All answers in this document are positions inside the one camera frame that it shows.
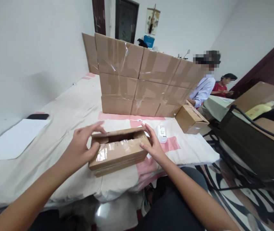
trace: black phone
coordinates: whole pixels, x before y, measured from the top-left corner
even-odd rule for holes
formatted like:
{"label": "black phone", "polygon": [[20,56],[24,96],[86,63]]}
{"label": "black phone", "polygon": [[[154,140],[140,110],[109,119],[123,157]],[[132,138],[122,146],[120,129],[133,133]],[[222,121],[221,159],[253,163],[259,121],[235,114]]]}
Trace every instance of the black phone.
{"label": "black phone", "polygon": [[41,119],[46,120],[49,117],[49,114],[31,114],[27,119]]}

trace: person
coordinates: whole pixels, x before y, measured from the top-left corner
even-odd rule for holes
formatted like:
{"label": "person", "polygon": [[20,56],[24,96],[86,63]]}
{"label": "person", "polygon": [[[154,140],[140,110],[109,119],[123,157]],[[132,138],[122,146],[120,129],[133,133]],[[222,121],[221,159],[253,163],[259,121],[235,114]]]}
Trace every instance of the person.
{"label": "person", "polygon": [[[99,143],[95,142],[90,149],[86,144],[94,131],[105,133],[102,123],[74,131],[73,139],[60,159],[0,214],[1,231],[30,228],[55,190],[94,157]],[[154,130],[147,124],[142,126],[150,135],[151,146],[143,143],[140,146],[166,171],[168,184],[173,188],[153,201],[153,206],[137,229],[239,230],[227,212],[205,190],[201,173],[192,168],[181,170],[164,153]]]}
{"label": "person", "polygon": [[219,97],[225,97],[230,96],[233,94],[233,92],[229,92],[227,89],[227,84],[229,84],[231,81],[237,80],[237,77],[234,74],[228,73],[221,77],[220,81],[215,83],[214,88],[211,92],[211,95],[219,96]]}
{"label": "person", "polygon": [[212,76],[212,72],[220,64],[220,56],[219,51],[212,50],[207,51],[207,54],[202,57],[196,56],[194,58],[194,62],[205,65],[208,72],[187,99],[195,108],[200,107],[202,103],[208,99],[213,90],[215,79]]}

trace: white shirt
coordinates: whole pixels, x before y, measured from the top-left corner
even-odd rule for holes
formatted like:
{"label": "white shirt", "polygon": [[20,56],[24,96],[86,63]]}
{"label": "white shirt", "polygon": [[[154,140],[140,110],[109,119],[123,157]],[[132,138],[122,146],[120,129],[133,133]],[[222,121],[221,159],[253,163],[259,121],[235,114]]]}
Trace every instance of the white shirt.
{"label": "white shirt", "polygon": [[195,107],[201,107],[201,104],[208,99],[215,85],[215,79],[208,74],[202,78],[197,87],[190,94],[189,98],[196,101]]}

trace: dark wooden door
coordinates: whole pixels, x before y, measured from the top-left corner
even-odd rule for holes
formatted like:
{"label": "dark wooden door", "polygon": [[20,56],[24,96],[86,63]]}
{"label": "dark wooden door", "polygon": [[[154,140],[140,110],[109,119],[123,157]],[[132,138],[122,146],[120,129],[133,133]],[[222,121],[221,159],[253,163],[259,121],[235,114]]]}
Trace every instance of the dark wooden door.
{"label": "dark wooden door", "polygon": [[239,97],[260,81],[274,85],[274,48],[231,89],[235,92],[232,97]]}
{"label": "dark wooden door", "polygon": [[106,35],[105,1],[92,0],[92,6],[95,32]]}
{"label": "dark wooden door", "polygon": [[117,0],[115,8],[115,38],[134,43],[139,3]]}

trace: knee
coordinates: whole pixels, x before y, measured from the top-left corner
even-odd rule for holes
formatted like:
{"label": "knee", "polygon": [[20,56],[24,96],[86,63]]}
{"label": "knee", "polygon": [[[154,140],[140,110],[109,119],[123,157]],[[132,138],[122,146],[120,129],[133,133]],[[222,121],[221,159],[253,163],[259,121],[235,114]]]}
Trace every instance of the knee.
{"label": "knee", "polygon": [[197,169],[191,167],[182,167],[181,170],[185,172],[197,184],[199,184],[205,191],[208,190],[208,186],[204,179],[204,176]]}

